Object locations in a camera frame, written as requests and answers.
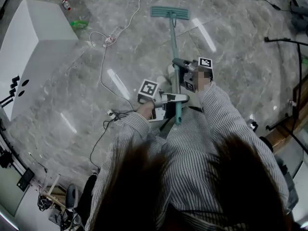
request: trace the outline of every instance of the sleeve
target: sleeve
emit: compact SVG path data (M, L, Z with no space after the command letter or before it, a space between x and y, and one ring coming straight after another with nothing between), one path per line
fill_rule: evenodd
M100 200L103 187L108 178L113 160L114 149L116 147L118 147L119 149L125 149L127 148L130 141L133 142L133 145L139 145L146 141L149 133L149 121L144 116L138 113L132 113L131 115L121 119L120 121L117 121L116 123L120 125L122 129L115 136L113 142L110 144L107 159L103 163L101 171L95 182L95 186L93 188L90 217L85 227L86 231L90 229L90 223L94 216L96 206Z
M286 207L289 191L274 154L247 126L238 110L232 105L228 95L212 82L204 91L199 93L199 100L215 141L219 141L221 137L236 134L257 149L265 167L276 182L282 202Z

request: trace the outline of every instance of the power strip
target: power strip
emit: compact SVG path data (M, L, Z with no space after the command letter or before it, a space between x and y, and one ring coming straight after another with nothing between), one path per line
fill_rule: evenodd
M107 114L110 116L111 119L115 119L115 114L113 110L108 110Z
M122 32L122 29L117 26L113 30L113 32L106 38L103 46L105 48L107 48L108 46L113 45L117 41L117 39L120 36L121 32Z

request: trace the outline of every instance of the marble floor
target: marble floor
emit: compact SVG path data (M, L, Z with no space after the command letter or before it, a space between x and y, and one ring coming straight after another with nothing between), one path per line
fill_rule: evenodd
M0 21L0 42L21 0L10 0ZM60 4L62 0L43 0ZM289 0L270 0L287 9ZM24 162L43 180L43 169L29 156L49 169L49 177L60 174L64 186L75 183L83 188L91 170L91 150L103 132L107 111L129 110L99 83L103 51L90 47L89 34L110 34L124 28L138 7L138 0L69 0L72 10L64 11L68 21L86 20L89 26L76 31L79 42L46 84L35 105L14 121L4 120L7 136ZM189 21L176 27L180 58L199 56L214 61L216 83L229 95L242 116L251 115L265 126L283 117L286 102L298 82L295 45L264 43L264 36L294 38L288 12L274 10L263 1L250 0L142 0L141 9L117 43L107 49L103 82L121 95L107 74L117 73L129 92L130 102L138 107L136 93L143 79L156 80L167 75L172 60L169 24L164 18L150 17L152 5L188 8ZM213 44L209 44L207 34ZM103 39L93 35L99 47ZM67 122L74 128L68 129ZM117 131L108 129L93 153L101 165L108 145Z

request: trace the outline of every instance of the long dark hair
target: long dark hair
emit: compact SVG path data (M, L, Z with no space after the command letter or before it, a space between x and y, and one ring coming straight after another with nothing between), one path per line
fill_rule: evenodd
M216 193L230 226L245 223L249 230L287 231L278 188L256 148L237 136L216 144L218 156L211 162L217 174Z
M287 231L288 219L277 186L257 150L237 136L216 146L218 155L210 162L216 172L213 191L228 226L244 223L252 231ZM150 158L148 151L149 144L133 147L132 143L115 150L112 171L91 222L92 231L156 230L154 211L163 191L168 159L163 154ZM175 212L173 221L174 217L181 218L181 213Z
M115 150L112 171L90 229L154 231L154 211L168 163L149 143Z

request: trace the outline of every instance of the white device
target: white device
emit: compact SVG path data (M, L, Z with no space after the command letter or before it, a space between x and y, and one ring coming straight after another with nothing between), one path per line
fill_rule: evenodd
M78 38L57 4L23 0L8 27L0 50L0 101L9 120L30 108L36 93L70 53Z

